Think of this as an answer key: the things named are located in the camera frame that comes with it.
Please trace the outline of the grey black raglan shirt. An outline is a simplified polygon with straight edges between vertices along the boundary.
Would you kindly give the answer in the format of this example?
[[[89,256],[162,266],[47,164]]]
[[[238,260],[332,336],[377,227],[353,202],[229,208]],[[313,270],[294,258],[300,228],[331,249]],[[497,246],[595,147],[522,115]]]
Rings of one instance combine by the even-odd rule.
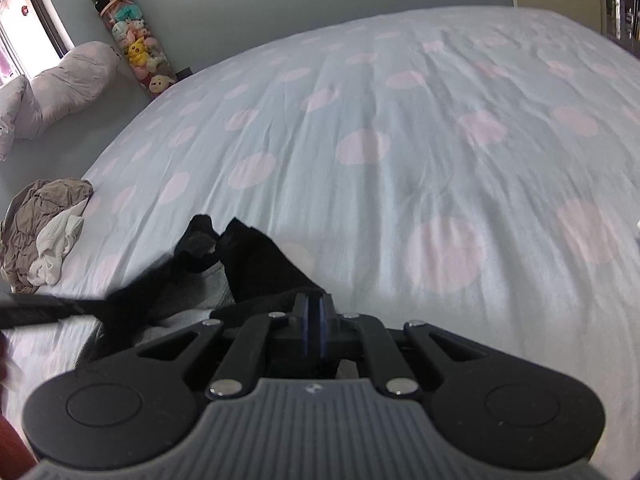
[[[102,298],[11,294],[1,300],[5,330],[91,316],[98,322],[78,356],[88,364],[218,316],[230,327],[253,315],[291,312],[299,294],[323,288],[258,229],[233,219],[216,233],[207,214],[194,216],[174,251]]]

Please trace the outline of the red sleeve of operator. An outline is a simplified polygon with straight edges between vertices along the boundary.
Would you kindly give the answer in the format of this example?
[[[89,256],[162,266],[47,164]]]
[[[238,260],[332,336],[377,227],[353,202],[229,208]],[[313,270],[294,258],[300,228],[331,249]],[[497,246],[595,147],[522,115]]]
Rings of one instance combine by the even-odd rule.
[[[0,338],[0,382],[1,394],[8,378],[8,344],[6,337]],[[0,476],[3,480],[21,479],[36,466],[35,457],[4,416],[0,417]]]

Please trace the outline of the white crumpled garment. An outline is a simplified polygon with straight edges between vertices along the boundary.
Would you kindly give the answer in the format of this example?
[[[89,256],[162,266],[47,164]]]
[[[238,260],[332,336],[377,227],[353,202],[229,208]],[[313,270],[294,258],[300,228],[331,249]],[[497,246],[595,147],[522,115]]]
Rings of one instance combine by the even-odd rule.
[[[88,204],[85,198],[78,204],[61,211],[40,231],[36,238],[37,258],[30,265],[27,279],[32,286],[55,285],[61,278],[63,261],[75,246]]]

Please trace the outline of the brown crumpled garment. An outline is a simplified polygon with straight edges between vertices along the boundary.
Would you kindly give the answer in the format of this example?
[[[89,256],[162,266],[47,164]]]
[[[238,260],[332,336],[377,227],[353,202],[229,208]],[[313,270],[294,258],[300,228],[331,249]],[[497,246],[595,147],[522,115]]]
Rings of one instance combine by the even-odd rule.
[[[37,180],[12,198],[1,222],[1,275],[11,292],[37,290],[27,279],[37,258],[37,235],[57,214],[92,194],[89,181],[67,178]]]

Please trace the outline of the blue pink-dotted bed sheet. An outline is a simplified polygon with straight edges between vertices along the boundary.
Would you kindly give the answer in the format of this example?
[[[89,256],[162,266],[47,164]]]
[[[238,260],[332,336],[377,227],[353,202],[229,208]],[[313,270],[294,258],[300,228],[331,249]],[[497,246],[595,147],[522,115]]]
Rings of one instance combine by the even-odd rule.
[[[36,455],[25,405],[78,362],[91,316],[7,330],[6,420],[31,479],[634,479],[639,474],[639,62],[550,11],[366,18],[175,84],[88,172],[84,228],[39,295],[102,298],[190,220],[269,236],[324,292],[296,296],[253,389],[203,403],[167,453],[117,470]],[[592,455],[511,470],[446,441],[416,401],[316,351],[318,299],[423,321],[589,387]]]

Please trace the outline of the pink rolled duvet pillow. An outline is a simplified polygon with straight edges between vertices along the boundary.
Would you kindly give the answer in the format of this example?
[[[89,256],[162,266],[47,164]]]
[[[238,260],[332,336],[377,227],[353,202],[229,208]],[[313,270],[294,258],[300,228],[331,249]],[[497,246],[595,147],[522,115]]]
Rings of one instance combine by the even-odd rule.
[[[1,158],[16,140],[32,140],[64,117],[90,106],[113,82],[122,57],[101,41],[80,44],[34,79],[1,87]]]

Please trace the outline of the clear tube of plush toys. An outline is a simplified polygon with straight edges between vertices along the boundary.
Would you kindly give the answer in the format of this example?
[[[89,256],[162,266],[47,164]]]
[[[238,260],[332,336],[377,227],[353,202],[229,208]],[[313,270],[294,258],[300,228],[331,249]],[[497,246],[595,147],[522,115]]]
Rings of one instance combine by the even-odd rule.
[[[134,0],[102,0],[100,17],[141,87],[152,99],[177,83],[177,75]]]

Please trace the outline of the dark bookshelf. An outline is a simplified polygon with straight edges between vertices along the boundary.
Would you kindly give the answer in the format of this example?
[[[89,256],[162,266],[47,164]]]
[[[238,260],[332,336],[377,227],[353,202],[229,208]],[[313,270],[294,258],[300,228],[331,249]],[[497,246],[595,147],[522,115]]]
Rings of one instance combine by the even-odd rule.
[[[604,0],[604,34],[621,48],[639,57],[639,0]]]

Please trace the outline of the window with dark frame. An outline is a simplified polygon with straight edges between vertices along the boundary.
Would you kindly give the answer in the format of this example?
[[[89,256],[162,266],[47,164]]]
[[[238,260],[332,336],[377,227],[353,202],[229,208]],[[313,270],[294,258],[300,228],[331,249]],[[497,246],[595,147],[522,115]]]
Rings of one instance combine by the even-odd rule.
[[[51,0],[1,0],[1,84],[29,79],[73,47]]]

